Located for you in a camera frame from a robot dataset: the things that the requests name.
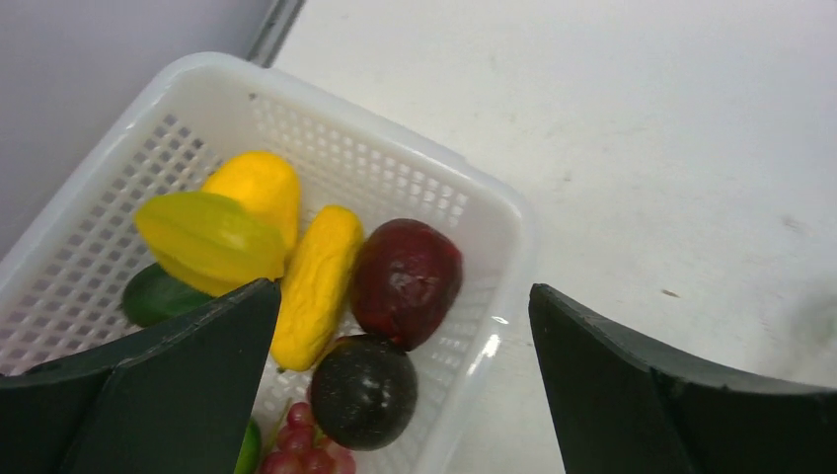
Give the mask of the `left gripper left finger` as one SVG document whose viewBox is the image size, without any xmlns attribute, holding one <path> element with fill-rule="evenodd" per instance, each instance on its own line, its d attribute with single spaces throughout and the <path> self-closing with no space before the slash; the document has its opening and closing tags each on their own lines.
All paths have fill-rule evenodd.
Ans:
<svg viewBox="0 0 837 474">
<path fill-rule="evenodd" d="M 253 281 L 105 345 L 1 380 L 5 473 L 231 473 L 278 286 Z"/>
</svg>

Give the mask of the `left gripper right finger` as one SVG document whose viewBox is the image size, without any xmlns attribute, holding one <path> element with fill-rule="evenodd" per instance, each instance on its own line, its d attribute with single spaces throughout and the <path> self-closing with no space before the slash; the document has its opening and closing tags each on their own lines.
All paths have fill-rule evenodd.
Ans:
<svg viewBox="0 0 837 474">
<path fill-rule="evenodd" d="M 528 314 L 569 473 L 832 473 L 836 392 L 688 354 L 544 283 Z"/>
</svg>

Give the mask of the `yellow green fake starfruit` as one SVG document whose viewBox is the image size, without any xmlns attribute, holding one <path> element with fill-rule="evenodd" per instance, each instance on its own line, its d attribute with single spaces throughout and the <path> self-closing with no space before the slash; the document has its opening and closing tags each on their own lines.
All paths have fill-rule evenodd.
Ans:
<svg viewBox="0 0 837 474">
<path fill-rule="evenodd" d="M 212 296 L 284 275 L 286 249 L 279 231 L 228 197 L 156 196 L 137 209 L 134 224 L 170 276 Z"/>
</svg>

